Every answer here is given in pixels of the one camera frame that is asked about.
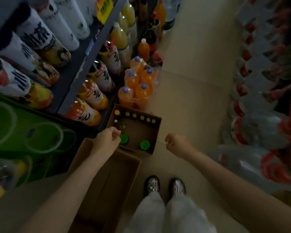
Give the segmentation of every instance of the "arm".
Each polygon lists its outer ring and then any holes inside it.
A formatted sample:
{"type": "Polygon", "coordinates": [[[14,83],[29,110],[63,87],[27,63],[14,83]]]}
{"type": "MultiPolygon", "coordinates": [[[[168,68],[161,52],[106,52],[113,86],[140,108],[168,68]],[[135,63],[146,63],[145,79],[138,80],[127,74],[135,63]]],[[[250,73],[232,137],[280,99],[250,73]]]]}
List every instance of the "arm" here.
{"type": "Polygon", "coordinates": [[[165,141],[170,152],[202,173],[250,232],[291,233],[289,206],[196,151],[184,136],[168,134],[165,141]]]}
{"type": "Polygon", "coordinates": [[[105,129],[93,140],[90,156],[38,209],[19,233],[66,233],[96,173],[113,154],[120,131],[105,129]]]}

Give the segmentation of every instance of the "forearm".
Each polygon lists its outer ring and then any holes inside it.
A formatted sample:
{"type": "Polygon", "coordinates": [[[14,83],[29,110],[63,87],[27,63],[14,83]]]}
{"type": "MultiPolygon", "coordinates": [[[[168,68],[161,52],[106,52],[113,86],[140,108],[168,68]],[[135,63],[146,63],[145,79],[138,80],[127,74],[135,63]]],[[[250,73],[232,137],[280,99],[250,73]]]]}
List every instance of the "forearm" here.
{"type": "Polygon", "coordinates": [[[94,176],[105,161],[97,155],[89,156],[19,232],[68,232],[94,176]]]}
{"type": "Polygon", "coordinates": [[[291,208],[223,168],[203,153],[186,156],[250,232],[291,232],[291,208]]]}

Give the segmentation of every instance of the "store aisle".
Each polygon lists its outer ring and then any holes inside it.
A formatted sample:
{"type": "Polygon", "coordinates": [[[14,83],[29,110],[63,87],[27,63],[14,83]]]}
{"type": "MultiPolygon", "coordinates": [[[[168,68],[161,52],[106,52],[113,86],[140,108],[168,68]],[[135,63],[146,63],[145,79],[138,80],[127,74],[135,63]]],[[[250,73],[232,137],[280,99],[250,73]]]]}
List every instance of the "store aisle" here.
{"type": "Polygon", "coordinates": [[[164,138],[169,132],[184,134],[205,152],[219,143],[226,116],[232,72],[240,43],[233,19],[239,0],[183,0],[175,26],[165,35],[159,52],[165,57],[155,115],[163,117],[158,143],[141,165],[117,232],[123,228],[143,198],[146,177],[161,180],[160,194],[168,199],[172,177],[181,178],[187,194],[205,210],[218,232],[246,232],[220,204],[218,194],[190,164],[169,153],[164,138]]]}

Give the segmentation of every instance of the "open cardboard box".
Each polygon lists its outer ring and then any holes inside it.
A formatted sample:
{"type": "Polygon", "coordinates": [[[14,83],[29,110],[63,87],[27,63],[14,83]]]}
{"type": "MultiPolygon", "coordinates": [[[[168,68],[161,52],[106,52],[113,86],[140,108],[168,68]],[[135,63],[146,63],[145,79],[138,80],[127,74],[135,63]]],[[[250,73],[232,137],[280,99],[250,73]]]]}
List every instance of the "open cardboard box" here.
{"type": "Polygon", "coordinates": [[[119,124],[125,124],[125,129],[122,130],[122,134],[128,136],[128,142],[126,144],[120,144],[119,147],[127,150],[131,150],[136,153],[143,153],[147,155],[152,155],[154,153],[157,136],[159,134],[159,127],[161,124],[162,118],[157,117],[152,114],[142,112],[140,110],[124,107],[122,105],[114,104],[112,114],[110,116],[107,128],[116,127],[118,128],[119,124]],[[121,118],[118,119],[114,111],[119,110],[121,113],[121,118]],[[130,113],[130,117],[125,116],[125,112],[130,113]],[[137,119],[132,118],[132,114],[137,114],[137,119]],[[140,121],[140,116],[145,117],[145,121],[140,121]],[[147,123],[146,118],[155,119],[155,124],[147,123]],[[150,143],[150,148],[148,150],[142,150],[140,148],[140,142],[147,140],[150,143]]]}
{"type": "MultiPolygon", "coordinates": [[[[68,172],[81,165],[92,146],[93,141],[85,138],[68,172]]],[[[116,150],[94,177],[69,232],[115,232],[139,164],[140,160],[116,150]]]]}

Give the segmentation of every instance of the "green bottle cap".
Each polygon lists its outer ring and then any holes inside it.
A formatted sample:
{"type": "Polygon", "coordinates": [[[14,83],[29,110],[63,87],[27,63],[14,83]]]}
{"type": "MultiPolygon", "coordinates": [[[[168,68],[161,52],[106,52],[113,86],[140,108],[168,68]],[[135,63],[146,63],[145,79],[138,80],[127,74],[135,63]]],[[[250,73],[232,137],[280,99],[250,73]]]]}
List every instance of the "green bottle cap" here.
{"type": "Polygon", "coordinates": [[[140,148],[142,150],[147,150],[148,148],[150,148],[150,143],[148,141],[141,141],[140,148]]]}
{"type": "Polygon", "coordinates": [[[121,134],[120,135],[120,138],[121,138],[121,144],[126,144],[128,142],[128,136],[125,135],[125,134],[121,134]]]}

